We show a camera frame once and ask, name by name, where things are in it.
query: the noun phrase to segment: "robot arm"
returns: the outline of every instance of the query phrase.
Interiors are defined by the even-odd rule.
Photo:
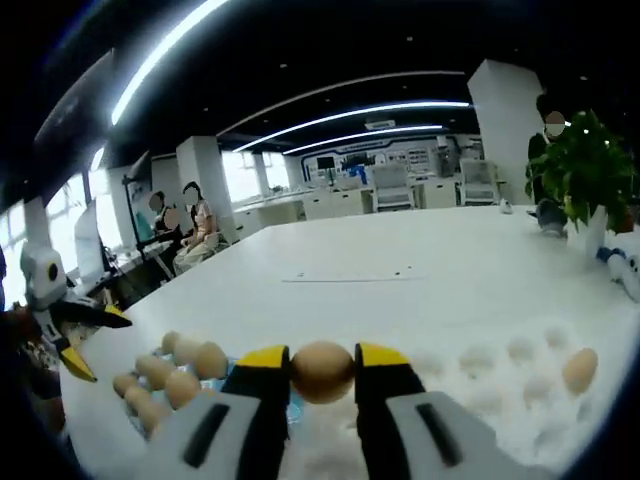
[[[426,393],[399,352],[358,344],[356,362],[357,427],[372,480],[552,478],[509,458],[495,445],[495,433],[447,395]],[[118,475],[276,480],[288,398],[288,348],[253,352],[238,362],[222,393],[201,393],[175,412],[139,465]]]
[[[67,276],[60,254],[31,242],[25,243],[20,268],[26,282],[25,296],[31,314],[42,330],[45,345],[56,352],[62,363],[78,378],[97,381],[91,368],[63,336],[54,321],[67,320],[110,328],[128,327],[131,322],[114,307],[78,297],[67,287]]]

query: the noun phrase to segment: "woman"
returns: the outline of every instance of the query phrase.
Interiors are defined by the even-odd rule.
[[[190,205],[193,235],[182,240],[184,248],[173,261],[176,274],[184,273],[215,253],[219,234],[215,215],[196,182],[189,182],[182,190],[185,202]]]

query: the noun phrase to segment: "blue object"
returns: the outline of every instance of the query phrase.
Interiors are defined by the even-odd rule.
[[[362,184],[367,185],[367,172],[365,172],[364,166],[356,165],[355,167],[351,167],[348,171],[349,171],[350,177],[355,177],[356,175],[360,175],[360,180],[362,180]]]
[[[624,253],[624,250],[621,250],[619,248],[614,248],[612,250],[612,249],[607,248],[607,247],[600,247],[598,249],[598,252],[596,253],[596,258],[598,260],[603,261],[604,263],[607,263],[609,261],[609,259],[611,258],[611,255],[620,255],[625,260],[627,259],[627,254]]]
[[[140,238],[140,241],[144,242],[146,240],[151,240],[153,238],[153,230],[151,230],[151,226],[144,215],[140,212],[136,212],[135,219],[138,238]]]

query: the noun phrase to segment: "white pillar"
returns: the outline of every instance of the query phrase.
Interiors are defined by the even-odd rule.
[[[215,137],[190,137],[178,145],[176,155],[180,191],[187,183],[196,182],[216,215],[232,217],[233,208],[218,140]]]
[[[508,63],[485,60],[468,82],[478,116],[485,158],[507,181],[514,204],[531,204],[524,191],[529,139],[543,129],[536,110],[542,93],[535,72]]]
[[[289,177],[289,186],[296,187],[304,184],[304,176],[302,174],[302,165],[300,157],[284,157],[284,166],[287,168],[287,176]]]
[[[27,240],[29,242],[51,247],[49,237],[49,219],[42,197],[36,197],[24,204],[24,221]]]
[[[264,166],[264,155],[262,153],[253,154],[253,164],[256,167],[256,174],[258,175],[258,186],[260,187],[260,194],[263,197],[271,195],[271,189],[269,189],[269,177],[267,177],[267,169]]]

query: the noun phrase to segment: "computer monitor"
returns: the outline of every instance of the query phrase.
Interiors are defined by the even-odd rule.
[[[74,233],[80,279],[83,284],[96,282],[102,277],[106,268],[102,242],[98,233],[95,201],[91,202],[78,218]]]
[[[333,157],[318,157],[318,170],[329,170],[330,168],[336,168]]]

